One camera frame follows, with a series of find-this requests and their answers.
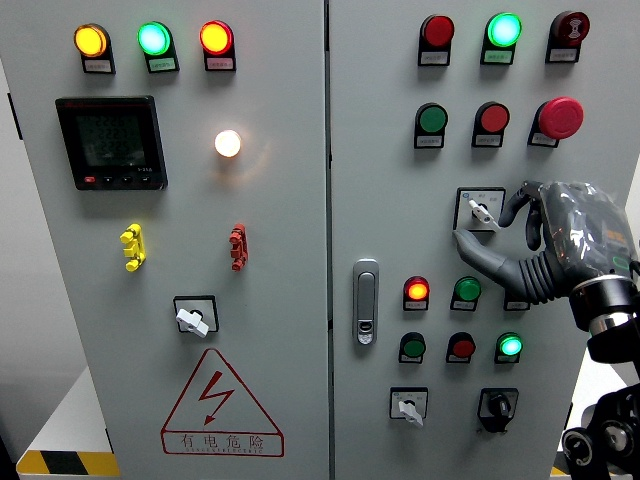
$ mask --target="yellow black warning stripe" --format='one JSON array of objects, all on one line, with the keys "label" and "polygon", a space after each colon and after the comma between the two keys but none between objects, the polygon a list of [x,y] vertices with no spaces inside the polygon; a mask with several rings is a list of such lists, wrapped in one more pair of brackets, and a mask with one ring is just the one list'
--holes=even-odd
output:
[{"label": "yellow black warning stripe", "polygon": [[111,452],[57,452],[28,450],[18,462],[20,474],[95,475],[120,477],[116,457]]}]

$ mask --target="red toggle lever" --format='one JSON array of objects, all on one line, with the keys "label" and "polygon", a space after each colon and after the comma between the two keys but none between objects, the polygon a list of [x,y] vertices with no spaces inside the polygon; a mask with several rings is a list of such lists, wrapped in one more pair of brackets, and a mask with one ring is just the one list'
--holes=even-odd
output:
[{"label": "red toggle lever", "polygon": [[229,235],[229,243],[231,243],[231,258],[233,258],[231,269],[239,272],[247,264],[247,260],[249,260],[247,234],[244,225],[241,223],[234,225],[231,235]]}]

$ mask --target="lightning bolt symbol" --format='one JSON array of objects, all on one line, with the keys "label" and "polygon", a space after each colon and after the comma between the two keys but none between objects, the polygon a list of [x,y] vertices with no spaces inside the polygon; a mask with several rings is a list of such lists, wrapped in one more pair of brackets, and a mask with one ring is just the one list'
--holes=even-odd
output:
[{"label": "lightning bolt symbol", "polygon": [[202,395],[200,395],[200,398],[198,399],[198,401],[202,401],[202,400],[208,400],[210,398],[224,396],[224,398],[222,399],[222,402],[220,402],[220,405],[218,405],[218,408],[216,408],[211,415],[206,416],[204,420],[205,426],[209,425],[211,422],[215,420],[214,415],[216,414],[216,412],[222,408],[225,402],[229,400],[229,397],[233,394],[233,392],[235,392],[235,390],[227,390],[224,392],[211,393],[211,390],[213,389],[215,384],[218,383],[218,380],[220,380],[221,377],[222,377],[222,372],[216,371],[216,373],[213,374],[213,377],[211,377],[211,380],[207,384],[207,387],[202,392]]}]

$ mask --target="emergency stop button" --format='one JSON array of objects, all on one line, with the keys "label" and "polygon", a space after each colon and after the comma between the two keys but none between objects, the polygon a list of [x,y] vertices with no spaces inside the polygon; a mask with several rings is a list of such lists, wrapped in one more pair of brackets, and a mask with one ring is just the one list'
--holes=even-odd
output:
[{"label": "emergency stop button", "polygon": [[558,141],[574,135],[582,126],[584,110],[571,97],[558,97],[543,103],[533,121],[529,145],[556,148]]}]

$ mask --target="yellow toggle lever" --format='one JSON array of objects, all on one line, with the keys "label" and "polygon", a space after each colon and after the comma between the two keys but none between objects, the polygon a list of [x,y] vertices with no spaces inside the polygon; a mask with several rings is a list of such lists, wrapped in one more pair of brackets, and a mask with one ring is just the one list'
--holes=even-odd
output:
[{"label": "yellow toggle lever", "polygon": [[131,258],[125,265],[128,272],[135,272],[147,258],[142,242],[142,227],[137,223],[132,223],[120,235],[120,241],[125,244],[123,253],[127,258]]}]

